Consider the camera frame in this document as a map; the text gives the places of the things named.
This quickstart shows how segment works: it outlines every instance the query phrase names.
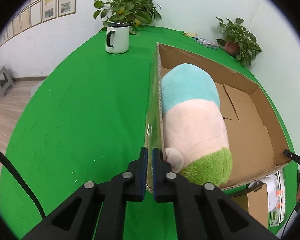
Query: green fuzzy fabric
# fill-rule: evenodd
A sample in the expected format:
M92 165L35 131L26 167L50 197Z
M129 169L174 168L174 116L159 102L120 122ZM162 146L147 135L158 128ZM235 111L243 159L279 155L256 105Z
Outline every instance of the green fuzzy fabric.
M228 148L211 153L194 161L179 174L190 182L203 185L211 182L216 186L226 183L232 171L232 156Z

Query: blue plush fabric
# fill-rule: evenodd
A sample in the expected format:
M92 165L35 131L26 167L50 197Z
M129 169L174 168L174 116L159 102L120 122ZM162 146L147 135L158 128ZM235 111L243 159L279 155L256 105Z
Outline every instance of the blue plush fabric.
M201 68L183 63L170 70L161 80L162 111L190 99L214 101L220 108L219 94L212 78Z

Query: wooden floor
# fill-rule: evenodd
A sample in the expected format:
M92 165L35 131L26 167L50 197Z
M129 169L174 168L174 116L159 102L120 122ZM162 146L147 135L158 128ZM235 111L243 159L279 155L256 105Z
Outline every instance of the wooden floor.
M15 86L0 98L0 151L5 154L12 131L30 100L31 88L39 81L16 82Z

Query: paper roll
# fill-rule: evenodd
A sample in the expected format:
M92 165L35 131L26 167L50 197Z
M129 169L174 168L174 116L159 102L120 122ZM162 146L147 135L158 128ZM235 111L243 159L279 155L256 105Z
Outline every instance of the paper roll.
M248 188L255 187L257 185L265 183L267 185L267 192L268 192L268 210L271 212L276 207L276 190L275 190L275 181L270 177L264 177L259 179L255 182L249 184Z

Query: plush toy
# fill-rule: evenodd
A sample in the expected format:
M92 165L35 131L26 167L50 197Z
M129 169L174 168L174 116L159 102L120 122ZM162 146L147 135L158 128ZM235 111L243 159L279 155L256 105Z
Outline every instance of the plush toy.
M212 78L185 63L162 78L161 88L165 155L172 170L199 185L227 182L232 156Z

